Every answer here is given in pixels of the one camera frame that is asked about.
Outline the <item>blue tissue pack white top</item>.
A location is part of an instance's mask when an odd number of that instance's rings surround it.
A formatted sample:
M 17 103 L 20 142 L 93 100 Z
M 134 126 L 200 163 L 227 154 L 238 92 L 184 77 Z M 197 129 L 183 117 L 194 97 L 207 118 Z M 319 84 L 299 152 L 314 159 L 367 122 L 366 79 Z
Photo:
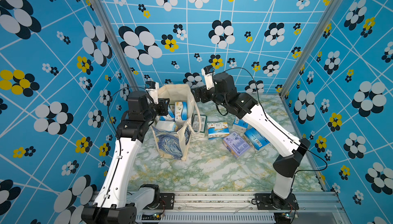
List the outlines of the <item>blue tissue pack white top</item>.
M 164 115 L 164 116 L 160 116 L 159 120 L 160 121 L 174 121 L 175 120 L 175 115 L 170 107 L 168 108 L 168 114 Z

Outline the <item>colourful small tissue pack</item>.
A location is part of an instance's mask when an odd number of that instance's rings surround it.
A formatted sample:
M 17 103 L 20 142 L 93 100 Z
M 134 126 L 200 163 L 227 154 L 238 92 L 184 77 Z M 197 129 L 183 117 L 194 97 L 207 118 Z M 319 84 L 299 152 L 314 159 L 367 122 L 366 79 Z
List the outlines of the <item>colourful small tissue pack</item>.
M 208 122 L 208 139 L 225 138 L 230 134 L 227 122 Z

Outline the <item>cream canvas tote bag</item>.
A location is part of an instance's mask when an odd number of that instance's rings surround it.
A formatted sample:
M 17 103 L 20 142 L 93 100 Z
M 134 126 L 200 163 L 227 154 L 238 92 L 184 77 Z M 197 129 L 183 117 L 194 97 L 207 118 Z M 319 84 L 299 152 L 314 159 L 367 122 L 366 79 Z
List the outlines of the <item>cream canvas tote bag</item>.
M 158 98 L 170 99 L 169 107 L 173 113 L 175 112 L 175 102 L 187 102 L 188 118 L 186 121 L 182 122 L 175 121 L 178 126 L 177 132 L 165 132 L 156 129 L 156 123 L 159 121 L 160 116 L 157 116 L 155 123 L 151 127 L 156 148 L 161 157 L 186 161 L 190 146 L 190 139 L 195 136 L 195 132 L 193 131 L 191 124 L 194 112 L 196 112 L 200 118 L 200 111 L 191 92 L 191 88 L 187 84 L 166 84 L 159 88 Z

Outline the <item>blue white tissue box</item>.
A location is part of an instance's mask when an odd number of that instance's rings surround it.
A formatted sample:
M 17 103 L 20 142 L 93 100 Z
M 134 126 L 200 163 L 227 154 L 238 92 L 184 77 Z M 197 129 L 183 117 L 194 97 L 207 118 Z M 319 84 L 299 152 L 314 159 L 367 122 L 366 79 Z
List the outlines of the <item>blue white tissue box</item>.
M 187 114 L 187 102 L 185 101 L 177 101 L 175 102 L 175 121 L 182 122 L 186 121 L 188 118 Z

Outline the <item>purple tissue pack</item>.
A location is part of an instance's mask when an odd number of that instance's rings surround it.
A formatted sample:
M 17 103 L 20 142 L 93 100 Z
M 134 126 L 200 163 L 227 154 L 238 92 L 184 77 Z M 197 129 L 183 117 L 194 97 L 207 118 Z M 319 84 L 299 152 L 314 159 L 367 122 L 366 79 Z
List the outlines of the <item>purple tissue pack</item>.
M 250 145 L 236 132 L 226 136 L 223 139 L 223 144 L 237 159 L 250 149 Z

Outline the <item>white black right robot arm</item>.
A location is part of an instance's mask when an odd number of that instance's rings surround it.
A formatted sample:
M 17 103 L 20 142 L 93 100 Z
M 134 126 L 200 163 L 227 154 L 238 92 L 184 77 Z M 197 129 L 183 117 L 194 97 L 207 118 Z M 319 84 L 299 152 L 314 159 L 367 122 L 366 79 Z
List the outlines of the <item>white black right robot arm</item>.
M 233 77 L 226 72 L 215 74 L 212 66 L 202 69 L 205 85 L 193 88 L 197 102 L 214 102 L 226 109 L 226 112 L 242 119 L 266 138 L 278 151 L 279 156 L 273 163 L 276 180 L 270 195 L 275 209 L 290 206 L 296 209 L 295 197 L 292 193 L 295 174 L 306 155 L 310 141 L 300 139 L 291 134 L 273 118 L 271 118 L 259 100 L 250 94 L 239 93 Z

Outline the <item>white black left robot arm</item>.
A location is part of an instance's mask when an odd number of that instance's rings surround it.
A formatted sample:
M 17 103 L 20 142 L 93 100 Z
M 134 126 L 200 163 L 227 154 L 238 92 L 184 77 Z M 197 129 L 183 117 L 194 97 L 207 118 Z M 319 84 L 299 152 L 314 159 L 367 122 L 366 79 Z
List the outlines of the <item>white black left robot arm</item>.
M 160 189 L 142 185 L 127 202 L 128 184 L 136 156 L 149 127 L 157 116 L 168 114 L 169 99 L 159 98 L 158 89 L 147 88 L 128 95 L 129 109 L 116 129 L 114 157 L 103 186 L 93 205 L 85 207 L 81 218 L 87 224 L 134 224 L 144 208 L 160 204 Z

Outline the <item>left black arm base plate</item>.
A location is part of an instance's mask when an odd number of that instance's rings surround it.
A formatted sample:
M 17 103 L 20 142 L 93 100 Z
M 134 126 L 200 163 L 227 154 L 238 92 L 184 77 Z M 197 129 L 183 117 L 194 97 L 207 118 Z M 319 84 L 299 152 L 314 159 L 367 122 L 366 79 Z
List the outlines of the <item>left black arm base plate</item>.
M 172 210 L 175 203 L 174 193 L 160 193 L 157 204 L 146 206 L 143 210 Z

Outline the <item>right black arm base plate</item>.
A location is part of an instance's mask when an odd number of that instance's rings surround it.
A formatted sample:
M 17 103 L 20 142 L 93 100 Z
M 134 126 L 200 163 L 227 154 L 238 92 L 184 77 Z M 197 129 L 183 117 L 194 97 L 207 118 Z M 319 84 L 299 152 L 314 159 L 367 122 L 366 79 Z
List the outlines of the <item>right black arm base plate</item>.
M 256 193 L 252 199 L 259 210 L 280 210 L 294 211 L 299 210 L 297 199 L 293 193 L 290 193 L 286 199 L 280 198 L 275 193 Z

